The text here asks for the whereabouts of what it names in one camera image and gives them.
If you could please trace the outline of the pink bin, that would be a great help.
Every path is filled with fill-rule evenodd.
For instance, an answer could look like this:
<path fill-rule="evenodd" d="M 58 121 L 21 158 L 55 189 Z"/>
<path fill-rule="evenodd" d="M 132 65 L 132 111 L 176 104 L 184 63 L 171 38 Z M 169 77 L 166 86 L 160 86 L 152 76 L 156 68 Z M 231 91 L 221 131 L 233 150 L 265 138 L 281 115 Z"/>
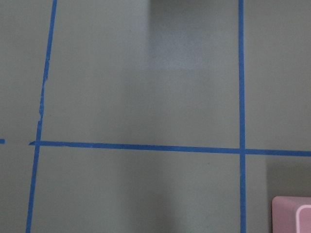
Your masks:
<path fill-rule="evenodd" d="M 272 232 L 309 233 L 310 231 L 310 197 L 276 196 L 273 198 Z"/>

